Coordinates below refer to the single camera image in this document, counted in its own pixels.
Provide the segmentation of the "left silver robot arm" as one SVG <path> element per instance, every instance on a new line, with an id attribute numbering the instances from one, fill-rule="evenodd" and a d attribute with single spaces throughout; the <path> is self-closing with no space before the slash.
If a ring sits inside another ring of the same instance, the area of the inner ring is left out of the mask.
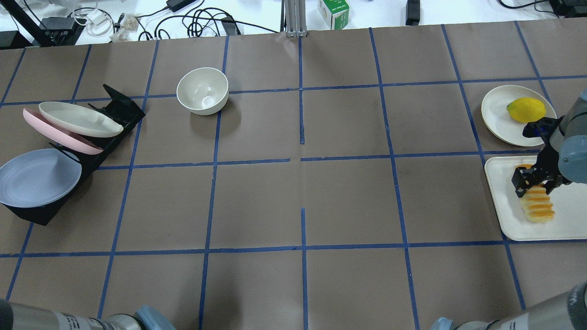
<path id="1" fill-rule="evenodd" d="M 142 306 L 134 314 L 117 313 L 107 318 L 80 317 L 0 301 L 0 328 L 2 330 L 174 330 L 173 324 L 157 309 Z"/>

